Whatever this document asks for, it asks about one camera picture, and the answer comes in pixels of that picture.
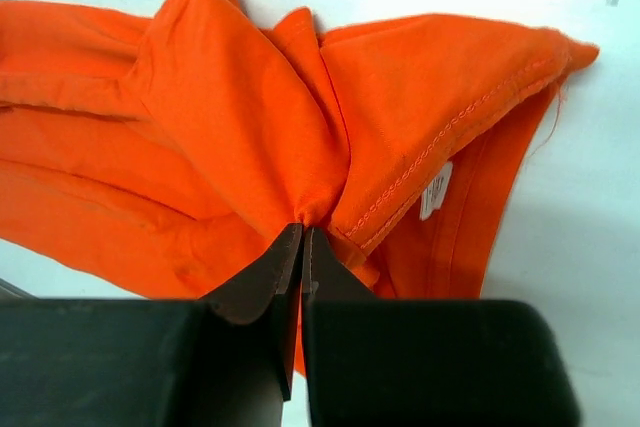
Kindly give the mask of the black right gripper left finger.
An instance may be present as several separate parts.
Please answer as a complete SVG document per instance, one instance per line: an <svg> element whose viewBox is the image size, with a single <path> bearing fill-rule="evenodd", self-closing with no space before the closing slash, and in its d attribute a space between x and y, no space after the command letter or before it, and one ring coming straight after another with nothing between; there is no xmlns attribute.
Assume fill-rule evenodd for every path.
<svg viewBox="0 0 640 427"><path fill-rule="evenodd" d="M197 300L7 299L5 426L278 426L303 228Z"/></svg>

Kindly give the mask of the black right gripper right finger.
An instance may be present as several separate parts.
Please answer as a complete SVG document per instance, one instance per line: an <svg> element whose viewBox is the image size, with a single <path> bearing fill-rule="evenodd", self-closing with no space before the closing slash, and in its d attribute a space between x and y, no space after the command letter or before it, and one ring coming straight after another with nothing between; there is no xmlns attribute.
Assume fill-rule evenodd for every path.
<svg viewBox="0 0 640 427"><path fill-rule="evenodd" d="M303 346L315 426L577 426L554 334L512 300L383 300L306 233Z"/></svg>

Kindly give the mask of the orange t shirt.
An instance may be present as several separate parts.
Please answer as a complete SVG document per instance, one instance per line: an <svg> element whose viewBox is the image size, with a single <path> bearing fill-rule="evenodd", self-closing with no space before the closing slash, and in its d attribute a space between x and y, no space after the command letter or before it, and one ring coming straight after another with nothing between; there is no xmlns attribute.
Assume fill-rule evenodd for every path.
<svg viewBox="0 0 640 427"><path fill-rule="evenodd" d="M384 298L475 298L540 121L598 53L455 15L319 34L238 0L5 0L1 236L196 298L300 223Z"/></svg>

